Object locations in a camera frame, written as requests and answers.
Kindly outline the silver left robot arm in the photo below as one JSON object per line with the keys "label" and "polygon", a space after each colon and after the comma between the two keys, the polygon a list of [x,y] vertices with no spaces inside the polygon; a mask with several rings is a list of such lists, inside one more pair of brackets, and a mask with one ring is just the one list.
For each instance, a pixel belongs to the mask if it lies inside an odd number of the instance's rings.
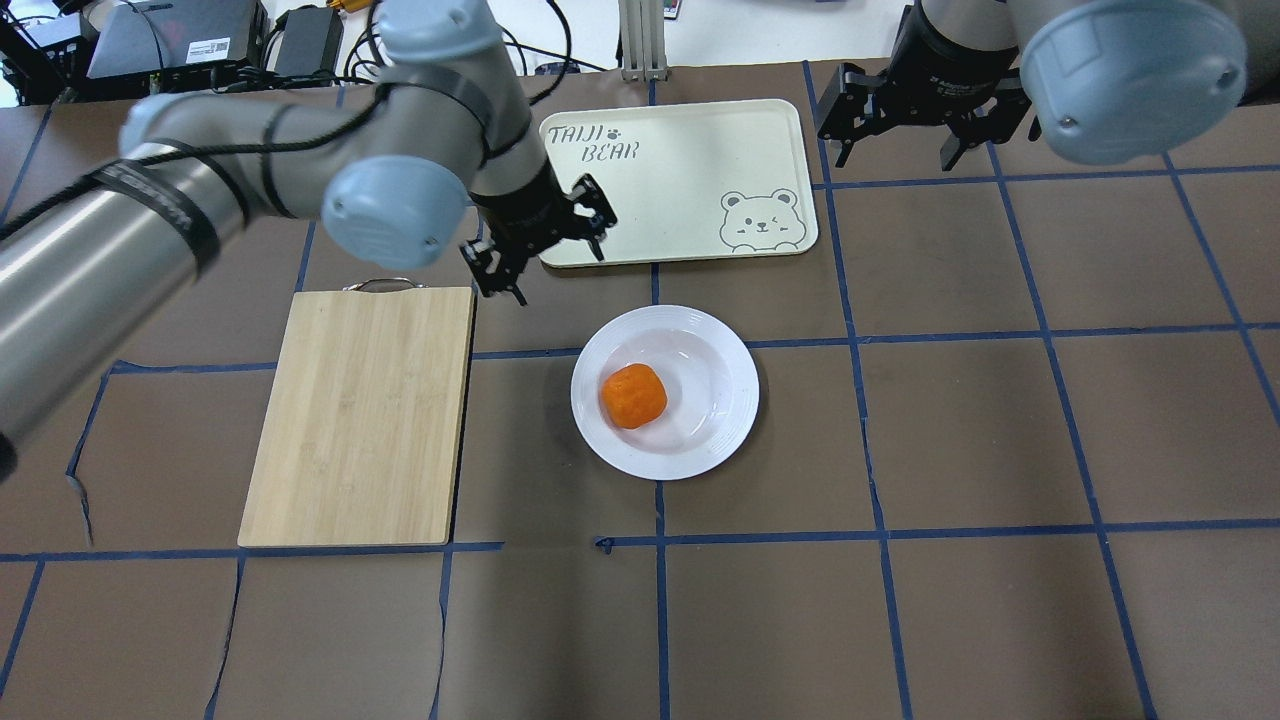
{"label": "silver left robot arm", "polygon": [[433,264],[461,245],[481,295],[520,296],[566,240],[596,260],[618,220],[591,176],[566,190],[485,1],[385,1],[389,58],[370,101],[319,108],[242,94],[140,100],[120,155],[3,227],[3,477],[49,416],[105,373],[262,217],[317,219],[347,254]]}

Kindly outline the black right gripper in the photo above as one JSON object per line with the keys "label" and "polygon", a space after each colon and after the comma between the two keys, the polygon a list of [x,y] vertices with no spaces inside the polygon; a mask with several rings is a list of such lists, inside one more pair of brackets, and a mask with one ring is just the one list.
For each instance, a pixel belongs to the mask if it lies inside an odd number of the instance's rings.
{"label": "black right gripper", "polygon": [[905,126],[948,128],[940,169],[951,172],[986,142],[1005,143],[1030,100],[1007,5],[909,5],[888,64],[876,74],[845,61],[820,95],[818,138],[840,142],[845,168],[858,141]]}

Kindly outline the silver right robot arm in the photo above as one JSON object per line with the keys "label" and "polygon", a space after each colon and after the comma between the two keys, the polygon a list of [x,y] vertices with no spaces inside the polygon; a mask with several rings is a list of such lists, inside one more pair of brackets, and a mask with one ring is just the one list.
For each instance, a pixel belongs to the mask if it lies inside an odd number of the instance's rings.
{"label": "silver right robot arm", "polygon": [[914,1],[883,70],[838,67],[815,132],[844,167],[864,138],[946,127],[951,170],[1029,120],[1060,158],[1117,165],[1221,122],[1276,28],[1276,9],[1256,1]]}

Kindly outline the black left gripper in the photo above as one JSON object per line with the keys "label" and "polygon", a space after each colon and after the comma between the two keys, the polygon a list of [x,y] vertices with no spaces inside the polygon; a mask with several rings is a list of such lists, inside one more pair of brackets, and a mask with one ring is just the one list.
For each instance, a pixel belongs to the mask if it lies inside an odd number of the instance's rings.
{"label": "black left gripper", "polygon": [[577,178],[564,192],[553,167],[544,165],[508,193],[476,193],[475,206],[490,229],[490,240],[470,240],[460,252],[483,297],[509,293],[529,305],[518,287],[527,264],[563,240],[584,242],[595,261],[605,260],[602,245],[618,217],[591,174]]}

